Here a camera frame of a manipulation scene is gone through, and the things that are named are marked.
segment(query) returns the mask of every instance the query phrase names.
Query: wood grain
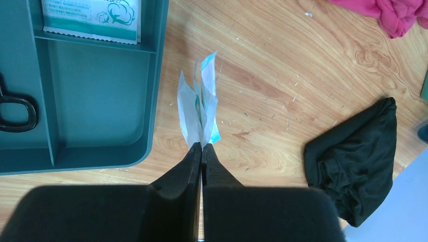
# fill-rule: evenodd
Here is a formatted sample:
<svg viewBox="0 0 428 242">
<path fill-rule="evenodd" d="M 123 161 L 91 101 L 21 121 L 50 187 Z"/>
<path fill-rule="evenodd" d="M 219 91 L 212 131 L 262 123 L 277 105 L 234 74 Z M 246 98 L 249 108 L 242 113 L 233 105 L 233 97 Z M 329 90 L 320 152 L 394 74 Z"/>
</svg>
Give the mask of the wood grain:
<svg viewBox="0 0 428 242">
<path fill-rule="evenodd" d="M 398 106 L 396 177 L 426 147 L 416 130 L 428 119 L 419 97 L 427 43 L 428 30 L 417 24 L 391 40 L 376 20 L 324 0 L 170 1 L 150 156 L 129 168 L 2 176 L 0 227 L 35 186 L 147 184 L 177 164 L 188 150 L 177 114 L 179 72 L 190 80 L 196 58 L 216 50 L 223 138 L 215 149 L 242 183 L 307 186 L 304 143 L 382 96 Z"/>
</svg>

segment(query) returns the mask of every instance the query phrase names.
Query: pink cloth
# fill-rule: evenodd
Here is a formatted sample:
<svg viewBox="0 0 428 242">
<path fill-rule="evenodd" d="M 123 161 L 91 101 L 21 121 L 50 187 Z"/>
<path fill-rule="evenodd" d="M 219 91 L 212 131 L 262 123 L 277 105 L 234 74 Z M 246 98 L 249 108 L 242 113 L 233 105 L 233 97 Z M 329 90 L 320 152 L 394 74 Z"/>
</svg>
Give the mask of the pink cloth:
<svg viewBox="0 0 428 242">
<path fill-rule="evenodd" d="M 428 0 L 330 0 L 346 9 L 373 17 L 390 38 L 403 37 L 416 19 L 428 29 Z"/>
</svg>

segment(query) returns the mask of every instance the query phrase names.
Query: dark green tray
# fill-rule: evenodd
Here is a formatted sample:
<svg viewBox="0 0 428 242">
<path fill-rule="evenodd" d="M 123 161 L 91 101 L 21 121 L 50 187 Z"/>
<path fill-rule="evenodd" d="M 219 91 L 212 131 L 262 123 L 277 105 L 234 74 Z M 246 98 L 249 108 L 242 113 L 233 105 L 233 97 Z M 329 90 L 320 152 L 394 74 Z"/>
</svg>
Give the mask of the dark green tray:
<svg viewBox="0 0 428 242">
<path fill-rule="evenodd" d="M 425 81 L 423 82 L 422 91 L 420 96 L 428 102 L 428 72 L 425 75 Z"/>
<path fill-rule="evenodd" d="M 152 146 L 168 0 L 142 0 L 141 43 L 42 31 L 39 0 L 0 2 L 0 72 L 32 96 L 38 125 L 0 131 L 0 174 L 130 166 Z M 2 117 L 25 119 L 17 104 Z"/>
</svg>

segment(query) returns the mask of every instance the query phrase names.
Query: black scissor handle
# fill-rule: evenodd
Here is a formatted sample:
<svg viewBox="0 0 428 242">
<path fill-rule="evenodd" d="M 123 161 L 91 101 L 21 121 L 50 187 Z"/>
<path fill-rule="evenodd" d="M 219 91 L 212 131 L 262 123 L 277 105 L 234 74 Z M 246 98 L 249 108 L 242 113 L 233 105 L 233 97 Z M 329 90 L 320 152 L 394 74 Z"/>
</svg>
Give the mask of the black scissor handle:
<svg viewBox="0 0 428 242">
<path fill-rule="evenodd" d="M 37 125 L 36 109 L 30 101 L 23 97 L 6 96 L 4 94 L 3 77 L 0 74 L 0 104 L 2 103 L 16 103 L 24 105 L 28 111 L 28 121 L 24 124 L 15 124 L 4 120 L 0 116 L 0 131 L 10 133 L 21 133 L 32 130 Z"/>
</svg>

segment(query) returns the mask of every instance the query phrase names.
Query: black cloth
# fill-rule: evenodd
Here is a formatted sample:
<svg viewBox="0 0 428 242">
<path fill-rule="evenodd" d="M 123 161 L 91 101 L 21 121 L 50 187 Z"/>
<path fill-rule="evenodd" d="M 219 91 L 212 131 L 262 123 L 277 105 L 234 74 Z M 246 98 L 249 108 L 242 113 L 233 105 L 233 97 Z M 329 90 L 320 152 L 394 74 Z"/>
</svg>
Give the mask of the black cloth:
<svg viewBox="0 0 428 242">
<path fill-rule="evenodd" d="M 384 98 L 306 144 L 308 185 L 324 190 L 339 216 L 361 225 L 392 187 L 397 106 Z"/>
</svg>

